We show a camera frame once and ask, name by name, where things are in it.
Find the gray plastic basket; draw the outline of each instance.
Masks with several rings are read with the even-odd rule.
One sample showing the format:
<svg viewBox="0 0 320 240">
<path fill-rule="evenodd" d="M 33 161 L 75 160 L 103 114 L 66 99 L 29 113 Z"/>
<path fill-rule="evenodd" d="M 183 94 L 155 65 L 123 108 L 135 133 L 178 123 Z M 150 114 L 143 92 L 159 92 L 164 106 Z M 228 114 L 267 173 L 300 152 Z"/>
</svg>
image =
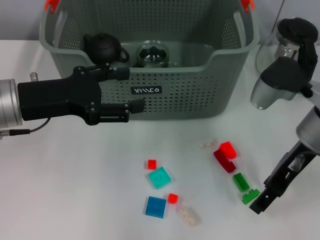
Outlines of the gray plastic basket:
<svg viewBox="0 0 320 240">
<path fill-rule="evenodd" d="M 109 33 L 130 53 L 147 40 L 170 50 L 182 67 L 130 68 L 130 79 L 100 84 L 103 103 L 144 98 L 144 113 L 130 119 L 205 118 L 225 110 L 250 50 L 259 41 L 254 12 L 241 0 L 60 0 L 44 12 L 40 42 L 62 78 L 77 66 L 94 65 L 83 52 L 83 35 Z M 160 94 L 132 95 L 131 87 L 161 86 Z"/>
</svg>

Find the label on basket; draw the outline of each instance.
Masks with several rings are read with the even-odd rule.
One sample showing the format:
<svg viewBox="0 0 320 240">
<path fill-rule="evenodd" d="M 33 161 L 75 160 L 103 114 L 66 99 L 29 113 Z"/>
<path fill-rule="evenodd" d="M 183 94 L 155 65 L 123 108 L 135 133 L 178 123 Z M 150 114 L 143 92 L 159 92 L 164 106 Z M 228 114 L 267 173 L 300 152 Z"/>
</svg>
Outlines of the label on basket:
<svg viewBox="0 0 320 240">
<path fill-rule="evenodd" d="M 162 94 L 162 86 L 132 86 L 131 94 Z"/>
</svg>

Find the teal block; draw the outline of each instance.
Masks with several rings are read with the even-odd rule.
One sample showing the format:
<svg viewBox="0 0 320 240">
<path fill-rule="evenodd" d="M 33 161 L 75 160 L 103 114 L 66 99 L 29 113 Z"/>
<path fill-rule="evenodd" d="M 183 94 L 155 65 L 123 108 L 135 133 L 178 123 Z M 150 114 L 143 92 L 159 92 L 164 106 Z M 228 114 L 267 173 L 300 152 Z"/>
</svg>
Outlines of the teal block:
<svg viewBox="0 0 320 240">
<path fill-rule="evenodd" d="M 156 189 L 159 189 L 171 182 L 171 177 L 168 175 L 163 166 L 151 172 L 149 174 L 149 178 Z"/>
</svg>

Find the cable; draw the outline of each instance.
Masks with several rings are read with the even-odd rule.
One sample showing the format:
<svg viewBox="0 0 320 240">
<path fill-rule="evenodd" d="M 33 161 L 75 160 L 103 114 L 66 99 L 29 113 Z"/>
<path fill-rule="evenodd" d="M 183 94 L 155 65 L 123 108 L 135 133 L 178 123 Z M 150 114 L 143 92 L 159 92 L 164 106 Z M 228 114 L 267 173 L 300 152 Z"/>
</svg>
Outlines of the cable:
<svg viewBox="0 0 320 240">
<path fill-rule="evenodd" d="M 0 139 L 3 136 L 17 136 L 17 135 L 26 135 L 34 133 L 40 129 L 42 129 L 44 126 L 46 126 L 51 118 L 48 118 L 42 125 L 38 126 L 35 129 L 9 129 L 9 130 L 0 130 Z"/>
<path fill-rule="evenodd" d="M 30 133 L 34 133 L 34 132 L 42 129 L 43 127 L 45 127 L 45 126 L 49 123 L 50 119 L 51 119 L 51 117 L 49 117 L 42 125 L 38 126 L 38 127 L 35 128 L 35 129 L 31 129 L 31 130 L 30 130 Z"/>
</svg>

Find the blue block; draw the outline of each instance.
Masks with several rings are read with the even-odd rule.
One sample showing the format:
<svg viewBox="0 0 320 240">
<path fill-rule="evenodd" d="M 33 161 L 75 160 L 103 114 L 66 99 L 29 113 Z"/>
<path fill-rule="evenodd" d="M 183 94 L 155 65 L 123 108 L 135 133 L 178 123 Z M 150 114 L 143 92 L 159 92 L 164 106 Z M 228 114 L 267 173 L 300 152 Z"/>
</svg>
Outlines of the blue block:
<svg viewBox="0 0 320 240">
<path fill-rule="evenodd" d="M 146 205 L 145 215 L 163 219 L 166 202 L 165 199 L 150 196 Z"/>
<path fill-rule="evenodd" d="M 156 189 L 159 189 L 171 182 L 171 178 L 163 166 L 151 172 L 149 174 L 149 178 Z"/>
</svg>

